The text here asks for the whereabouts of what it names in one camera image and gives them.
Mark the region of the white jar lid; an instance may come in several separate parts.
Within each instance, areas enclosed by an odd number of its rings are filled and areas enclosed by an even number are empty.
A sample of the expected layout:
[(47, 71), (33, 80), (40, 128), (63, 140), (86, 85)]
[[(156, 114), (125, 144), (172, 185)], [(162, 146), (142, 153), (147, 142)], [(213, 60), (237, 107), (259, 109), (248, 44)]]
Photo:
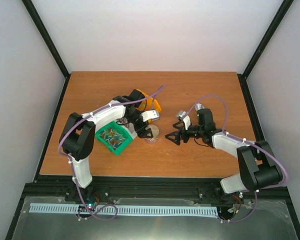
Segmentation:
[(149, 124), (146, 128), (151, 128), (153, 134), (160, 134), (159, 128), (154, 124)]

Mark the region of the white candy bin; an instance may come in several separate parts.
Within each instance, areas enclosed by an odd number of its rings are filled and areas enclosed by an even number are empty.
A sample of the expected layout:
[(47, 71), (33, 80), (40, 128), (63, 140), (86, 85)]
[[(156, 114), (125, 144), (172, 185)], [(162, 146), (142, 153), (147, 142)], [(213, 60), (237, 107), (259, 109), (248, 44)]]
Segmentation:
[(134, 125), (128, 122), (128, 120), (125, 117), (116, 119), (115, 123), (124, 128), (133, 140), (138, 136), (135, 131)]

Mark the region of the orange candy bin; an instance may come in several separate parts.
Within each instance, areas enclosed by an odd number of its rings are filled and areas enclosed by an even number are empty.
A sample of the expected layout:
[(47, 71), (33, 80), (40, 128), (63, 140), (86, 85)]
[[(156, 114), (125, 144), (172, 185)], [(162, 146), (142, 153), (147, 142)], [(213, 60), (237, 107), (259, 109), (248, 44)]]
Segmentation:
[[(129, 95), (129, 99), (131, 101), (136, 101), (136, 100), (141, 100), (144, 98), (147, 98), (149, 95), (146, 94), (145, 92), (143, 92), (140, 89), (134, 89), (130, 95)], [(154, 98), (154, 97), (150, 97), (146, 100), (140, 101), (138, 103), (134, 103), (133, 106), (135, 107), (135, 111), (138, 114), (141, 114), (145, 111), (150, 111), (150, 110), (156, 110), (159, 113), (162, 111), (162, 108), (159, 104), (159, 102)]]

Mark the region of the green candy bin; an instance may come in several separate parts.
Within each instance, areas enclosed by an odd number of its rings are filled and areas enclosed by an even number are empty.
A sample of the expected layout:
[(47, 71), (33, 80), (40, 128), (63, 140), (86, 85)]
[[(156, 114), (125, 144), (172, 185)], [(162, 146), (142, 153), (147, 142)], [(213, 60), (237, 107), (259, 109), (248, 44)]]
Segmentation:
[(117, 124), (116, 121), (101, 127), (94, 136), (115, 156), (119, 156), (134, 140), (130, 131), (125, 126)]

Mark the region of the metal scoop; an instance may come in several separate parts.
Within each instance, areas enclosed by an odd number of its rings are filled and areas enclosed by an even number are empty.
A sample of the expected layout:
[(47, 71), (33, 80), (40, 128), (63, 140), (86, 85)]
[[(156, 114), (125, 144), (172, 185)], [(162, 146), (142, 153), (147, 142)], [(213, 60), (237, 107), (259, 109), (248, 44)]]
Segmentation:
[(201, 112), (205, 107), (201, 103), (196, 103), (194, 108), (196, 112)]

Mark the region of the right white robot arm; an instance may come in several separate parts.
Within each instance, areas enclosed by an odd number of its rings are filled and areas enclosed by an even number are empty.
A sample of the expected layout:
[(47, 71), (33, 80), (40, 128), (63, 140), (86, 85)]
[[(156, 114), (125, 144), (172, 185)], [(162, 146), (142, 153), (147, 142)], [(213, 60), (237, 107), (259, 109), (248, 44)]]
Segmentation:
[(196, 110), (198, 124), (193, 125), (185, 111), (177, 114), (178, 122), (172, 126), (176, 131), (165, 135), (176, 145), (189, 139), (202, 140), (213, 149), (222, 150), (237, 158), (239, 173), (223, 178), (220, 186), (225, 194), (242, 191), (257, 191), (274, 186), (284, 180), (284, 174), (275, 162), (270, 145), (264, 141), (250, 142), (216, 128), (213, 113), (209, 108)]

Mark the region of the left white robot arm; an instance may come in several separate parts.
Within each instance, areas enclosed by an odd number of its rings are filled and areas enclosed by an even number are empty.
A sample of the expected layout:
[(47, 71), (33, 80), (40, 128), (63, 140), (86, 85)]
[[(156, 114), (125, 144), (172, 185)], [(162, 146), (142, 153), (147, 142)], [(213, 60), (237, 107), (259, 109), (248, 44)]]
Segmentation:
[(58, 153), (68, 158), (72, 181), (78, 186), (76, 195), (82, 201), (93, 198), (94, 188), (89, 156), (94, 147), (95, 133), (107, 124), (125, 118), (139, 138), (151, 138), (150, 120), (160, 118), (155, 109), (155, 95), (145, 96), (134, 91), (130, 96), (116, 96), (108, 104), (85, 114), (69, 115), (61, 133)]

